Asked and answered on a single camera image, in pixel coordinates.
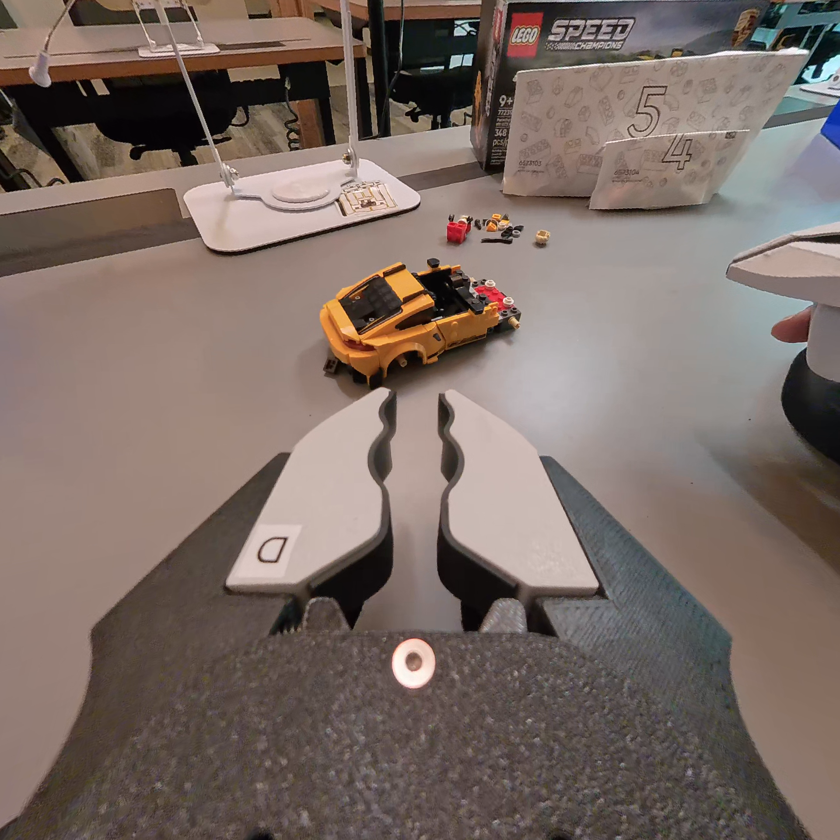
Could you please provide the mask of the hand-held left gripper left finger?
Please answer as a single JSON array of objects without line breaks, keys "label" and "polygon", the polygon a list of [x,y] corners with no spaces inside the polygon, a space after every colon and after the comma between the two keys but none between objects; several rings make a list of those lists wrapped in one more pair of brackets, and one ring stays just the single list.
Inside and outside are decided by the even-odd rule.
[{"label": "hand-held left gripper left finger", "polygon": [[377,388],[313,428],[291,451],[225,586],[314,595],[384,540],[396,394]]}]

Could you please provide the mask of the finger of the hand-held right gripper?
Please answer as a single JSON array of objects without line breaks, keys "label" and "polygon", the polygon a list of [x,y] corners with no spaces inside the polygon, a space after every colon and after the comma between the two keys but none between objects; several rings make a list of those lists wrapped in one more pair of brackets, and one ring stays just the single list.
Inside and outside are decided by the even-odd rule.
[{"label": "finger of the hand-held right gripper", "polygon": [[839,223],[786,234],[737,255],[727,278],[785,298],[839,306]]}]

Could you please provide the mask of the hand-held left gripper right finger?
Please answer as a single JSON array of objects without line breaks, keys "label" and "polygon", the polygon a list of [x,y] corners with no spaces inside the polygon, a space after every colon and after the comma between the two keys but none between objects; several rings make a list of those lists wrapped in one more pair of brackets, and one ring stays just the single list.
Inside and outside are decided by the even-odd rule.
[{"label": "hand-held left gripper right finger", "polygon": [[538,450],[457,391],[438,398],[437,571],[457,598],[590,597],[592,565]]}]

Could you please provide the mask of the small white numbered paper bag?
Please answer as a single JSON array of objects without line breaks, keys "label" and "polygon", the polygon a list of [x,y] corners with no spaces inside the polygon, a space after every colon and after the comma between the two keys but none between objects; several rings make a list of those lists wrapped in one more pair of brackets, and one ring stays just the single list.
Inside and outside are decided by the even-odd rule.
[{"label": "small white numbered paper bag", "polygon": [[734,130],[609,141],[589,208],[619,211],[707,204],[756,135],[755,130]]}]

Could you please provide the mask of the yellow lego car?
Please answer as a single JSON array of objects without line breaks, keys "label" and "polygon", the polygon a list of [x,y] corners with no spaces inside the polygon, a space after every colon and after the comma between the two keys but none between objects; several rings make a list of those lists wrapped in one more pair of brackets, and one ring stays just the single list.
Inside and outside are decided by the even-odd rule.
[{"label": "yellow lego car", "polygon": [[395,364],[433,364],[450,350],[520,329],[522,311],[494,280],[430,259],[424,271],[398,263],[341,289],[319,318],[328,358],[374,390]]}]

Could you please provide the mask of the black lego set box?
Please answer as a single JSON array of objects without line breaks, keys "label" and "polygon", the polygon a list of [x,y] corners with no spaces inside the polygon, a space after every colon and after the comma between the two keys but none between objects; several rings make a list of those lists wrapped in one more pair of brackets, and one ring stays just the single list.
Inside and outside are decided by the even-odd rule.
[{"label": "black lego set box", "polygon": [[763,1],[484,1],[470,138],[479,165],[505,162],[520,70],[745,49]]}]

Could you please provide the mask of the person's right hand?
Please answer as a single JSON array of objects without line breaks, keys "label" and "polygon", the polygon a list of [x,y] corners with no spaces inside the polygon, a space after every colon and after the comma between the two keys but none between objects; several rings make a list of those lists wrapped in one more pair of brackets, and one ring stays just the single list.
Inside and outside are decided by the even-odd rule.
[{"label": "person's right hand", "polygon": [[771,335],[783,343],[806,343],[809,339],[814,305],[775,323]]}]

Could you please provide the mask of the large white numbered paper bag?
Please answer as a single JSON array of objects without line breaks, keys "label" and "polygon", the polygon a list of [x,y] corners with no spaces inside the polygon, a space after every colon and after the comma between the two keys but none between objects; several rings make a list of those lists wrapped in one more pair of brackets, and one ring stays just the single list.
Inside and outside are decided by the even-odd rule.
[{"label": "large white numbered paper bag", "polygon": [[799,48],[726,50],[521,70],[515,76],[503,192],[588,197],[609,143],[759,131],[808,56]]}]

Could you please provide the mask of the sticker sheet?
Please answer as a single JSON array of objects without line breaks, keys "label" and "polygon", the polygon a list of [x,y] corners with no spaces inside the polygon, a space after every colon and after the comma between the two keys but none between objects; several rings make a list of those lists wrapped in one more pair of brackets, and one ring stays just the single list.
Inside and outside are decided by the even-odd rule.
[{"label": "sticker sheet", "polygon": [[386,214],[397,209],[397,202],[383,181],[353,181],[343,185],[338,205],[345,217]]}]

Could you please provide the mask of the black office chair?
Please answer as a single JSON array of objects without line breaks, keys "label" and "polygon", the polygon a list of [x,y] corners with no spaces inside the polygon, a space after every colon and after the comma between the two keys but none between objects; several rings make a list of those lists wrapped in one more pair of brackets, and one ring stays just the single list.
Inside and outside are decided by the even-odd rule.
[{"label": "black office chair", "polygon": [[452,126],[456,110],[471,111],[475,96],[477,70],[462,66],[445,70],[401,70],[393,80],[389,98],[410,106],[406,116],[417,123],[430,117],[431,129]]},{"label": "black office chair", "polygon": [[[226,70],[190,75],[213,138],[229,141],[228,128],[249,124],[249,107],[233,103],[232,81]],[[185,83],[175,76],[105,80],[111,104],[96,128],[109,140],[128,144],[132,160],[149,151],[172,151],[181,166],[197,165],[195,150],[208,146]]]}]

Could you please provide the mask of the wooden background table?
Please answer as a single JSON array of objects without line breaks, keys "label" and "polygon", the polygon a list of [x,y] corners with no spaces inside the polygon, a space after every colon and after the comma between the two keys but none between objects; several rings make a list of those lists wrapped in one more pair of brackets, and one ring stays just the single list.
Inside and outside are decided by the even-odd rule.
[{"label": "wooden background table", "polygon": [[404,69],[472,68],[477,52],[481,2],[384,1],[385,35],[372,41],[367,2],[350,2],[355,39],[362,40],[369,57],[384,53],[396,67],[401,15],[404,15]]}]

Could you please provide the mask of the white tablet stand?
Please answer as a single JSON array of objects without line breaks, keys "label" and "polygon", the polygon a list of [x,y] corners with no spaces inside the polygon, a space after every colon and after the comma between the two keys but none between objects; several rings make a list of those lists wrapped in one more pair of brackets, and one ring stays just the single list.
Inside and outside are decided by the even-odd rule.
[{"label": "white tablet stand", "polygon": [[144,60],[183,56],[213,56],[221,49],[206,40],[198,24],[193,2],[131,1],[145,41],[138,48]]}]

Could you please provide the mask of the long wooden background desk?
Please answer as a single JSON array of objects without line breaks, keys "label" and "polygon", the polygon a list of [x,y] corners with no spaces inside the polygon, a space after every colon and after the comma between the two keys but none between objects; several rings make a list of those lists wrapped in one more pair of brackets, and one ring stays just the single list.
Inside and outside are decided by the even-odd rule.
[{"label": "long wooden background desk", "polygon": [[[305,17],[211,18],[199,26],[220,53],[185,56],[190,75],[226,70],[233,84],[233,103],[239,106],[289,101],[302,114],[302,103],[314,101],[321,137],[313,145],[335,143],[327,63],[343,56],[338,29],[327,29]],[[81,182],[84,176],[76,171],[55,129],[105,119],[111,104],[105,80],[182,77],[175,58],[139,57],[138,48],[145,41],[140,24],[63,24],[49,48],[51,85],[41,88],[30,79],[28,68],[45,37],[44,30],[32,28],[2,33],[2,92],[17,105],[65,178]]]}]

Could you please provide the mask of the white gooseneck light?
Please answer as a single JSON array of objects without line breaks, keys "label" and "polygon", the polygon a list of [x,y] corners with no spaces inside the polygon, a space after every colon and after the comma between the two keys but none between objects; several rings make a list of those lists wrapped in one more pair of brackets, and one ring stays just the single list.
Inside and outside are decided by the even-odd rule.
[{"label": "white gooseneck light", "polygon": [[39,52],[37,53],[34,62],[28,68],[28,74],[31,81],[36,84],[36,86],[40,88],[49,88],[51,85],[51,78],[49,75],[49,48],[51,39],[53,39],[57,29],[59,26],[62,25],[63,21],[67,18],[70,13],[70,10],[75,5],[76,1],[68,1],[62,9],[62,12],[59,14],[58,18],[56,19],[55,23],[52,24],[51,28],[49,29],[44,43],[41,46]]}]

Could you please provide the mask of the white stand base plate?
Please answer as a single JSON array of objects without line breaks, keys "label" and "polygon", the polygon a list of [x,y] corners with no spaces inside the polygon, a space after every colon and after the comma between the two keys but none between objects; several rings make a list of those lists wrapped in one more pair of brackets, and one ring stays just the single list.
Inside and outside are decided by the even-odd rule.
[{"label": "white stand base plate", "polygon": [[[340,3],[340,13],[349,110],[348,146],[340,161],[240,176],[220,158],[182,54],[175,52],[219,170],[219,183],[200,185],[184,195],[197,231],[209,249],[218,253],[244,253],[404,214],[419,207],[421,197],[414,189],[359,155],[358,86],[349,2]],[[397,209],[385,214],[345,217],[339,209],[338,198],[343,185],[353,181],[385,182],[397,202]]]}]

